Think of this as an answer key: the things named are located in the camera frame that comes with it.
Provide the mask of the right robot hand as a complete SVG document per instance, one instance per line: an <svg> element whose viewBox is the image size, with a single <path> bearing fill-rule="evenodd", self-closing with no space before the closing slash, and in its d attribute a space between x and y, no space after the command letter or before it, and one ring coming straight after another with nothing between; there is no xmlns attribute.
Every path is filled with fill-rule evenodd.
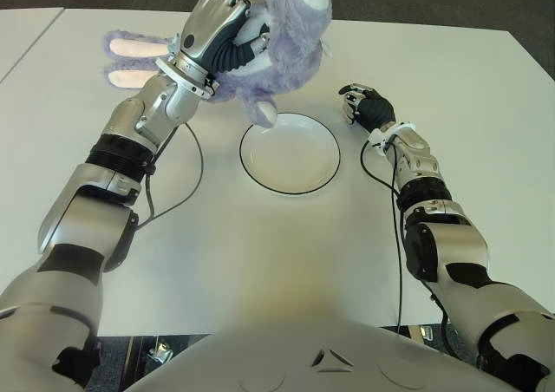
<svg viewBox="0 0 555 392"><path fill-rule="evenodd" d="M357 123L369 133L395 122L392 104L375 89L351 83L339 89L343 97L343 118L353 125Z"/></svg>

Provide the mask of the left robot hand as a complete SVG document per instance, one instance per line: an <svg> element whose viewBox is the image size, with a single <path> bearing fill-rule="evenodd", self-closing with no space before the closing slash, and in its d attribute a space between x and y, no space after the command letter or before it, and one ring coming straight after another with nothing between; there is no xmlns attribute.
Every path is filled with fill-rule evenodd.
<svg viewBox="0 0 555 392"><path fill-rule="evenodd" d="M180 53L211 75L245 66L270 41L269 34L263 32L235 43L252 5L253 0L199 0L181 32Z"/></svg>

